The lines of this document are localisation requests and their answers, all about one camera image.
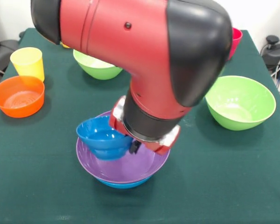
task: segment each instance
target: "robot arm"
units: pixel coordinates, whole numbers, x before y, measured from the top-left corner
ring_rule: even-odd
[[[159,154],[215,82],[232,41],[230,18],[212,0],[31,0],[31,12],[48,40],[131,74],[110,125]]]

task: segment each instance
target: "yellow cup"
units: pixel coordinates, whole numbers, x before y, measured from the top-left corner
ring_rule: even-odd
[[[41,81],[45,80],[42,51],[38,48],[21,48],[10,56],[19,76],[34,76]]]

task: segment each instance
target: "purple bowl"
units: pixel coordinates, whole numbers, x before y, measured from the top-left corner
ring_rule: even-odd
[[[143,144],[137,154],[127,152],[115,161],[99,160],[78,138],[77,156],[82,167],[95,178],[111,183],[132,183],[141,181],[155,174],[166,162],[170,150],[165,155],[158,155]]]

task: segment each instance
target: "orange bowl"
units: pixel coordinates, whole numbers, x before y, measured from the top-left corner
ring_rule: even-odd
[[[15,76],[0,83],[0,109],[9,117],[24,118],[38,112],[45,85],[32,76]]]

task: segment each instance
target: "table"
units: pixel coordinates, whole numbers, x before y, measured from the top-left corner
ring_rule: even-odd
[[[21,47],[43,51],[45,104],[13,119],[0,111],[0,223],[13,224],[280,224],[280,95],[249,34],[224,75],[251,77],[277,101],[274,115],[251,130],[222,128],[205,101],[180,122],[167,163],[145,184],[109,188],[76,156],[76,126],[110,110],[129,75],[99,81],[82,71],[72,50],[28,29]],[[4,79],[15,76],[10,65]]]

